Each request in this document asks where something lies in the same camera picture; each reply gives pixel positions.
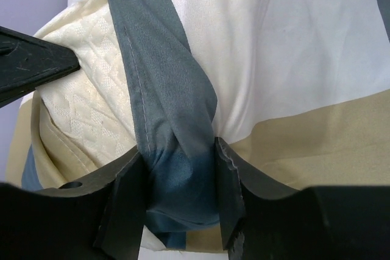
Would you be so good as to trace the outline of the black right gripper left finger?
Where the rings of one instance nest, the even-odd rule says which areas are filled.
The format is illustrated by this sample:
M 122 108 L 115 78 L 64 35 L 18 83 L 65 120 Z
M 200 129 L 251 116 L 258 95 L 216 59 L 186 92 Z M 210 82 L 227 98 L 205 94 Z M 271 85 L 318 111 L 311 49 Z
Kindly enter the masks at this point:
M 59 188 L 1 184 L 2 259 L 136 259 L 146 215 L 136 149 Z

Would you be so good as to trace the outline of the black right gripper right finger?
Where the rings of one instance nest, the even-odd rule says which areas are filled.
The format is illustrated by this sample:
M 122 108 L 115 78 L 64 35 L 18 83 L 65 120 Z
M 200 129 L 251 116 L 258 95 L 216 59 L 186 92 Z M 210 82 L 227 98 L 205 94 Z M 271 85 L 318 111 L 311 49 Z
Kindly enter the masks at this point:
M 222 246 L 230 259 L 388 259 L 387 186 L 290 188 L 214 142 Z

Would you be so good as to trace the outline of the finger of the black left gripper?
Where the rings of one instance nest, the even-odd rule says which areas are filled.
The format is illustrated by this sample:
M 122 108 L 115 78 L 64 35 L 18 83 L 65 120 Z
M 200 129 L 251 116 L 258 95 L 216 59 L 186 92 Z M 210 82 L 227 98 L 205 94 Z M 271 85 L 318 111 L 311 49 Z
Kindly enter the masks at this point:
M 80 69 L 69 48 L 1 27 L 1 107 Z

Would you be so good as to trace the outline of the white pillow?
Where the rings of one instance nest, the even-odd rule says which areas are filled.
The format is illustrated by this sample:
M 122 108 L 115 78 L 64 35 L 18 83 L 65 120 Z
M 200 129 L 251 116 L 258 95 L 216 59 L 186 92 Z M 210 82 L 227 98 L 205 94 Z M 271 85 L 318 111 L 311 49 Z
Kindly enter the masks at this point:
M 70 48 L 80 69 L 41 86 L 42 140 L 68 180 L 88 174 L 136 144 L 129 90 L 107 0 L 78 0 L 37 32 Z

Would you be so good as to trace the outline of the blue beige white checked pillowcase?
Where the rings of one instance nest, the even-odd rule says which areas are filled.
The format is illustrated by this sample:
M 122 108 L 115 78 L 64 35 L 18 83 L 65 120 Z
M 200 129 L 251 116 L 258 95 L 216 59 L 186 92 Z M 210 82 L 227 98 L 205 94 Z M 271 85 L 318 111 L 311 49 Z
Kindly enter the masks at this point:
M 298 191 L 389 186 L 389 0 L 107 1 L 149 173 L 145 250 L 223 253 L 217 137 Z M 80 178 L 51 160 L 38 89 L 7 164 L 27 191 Z

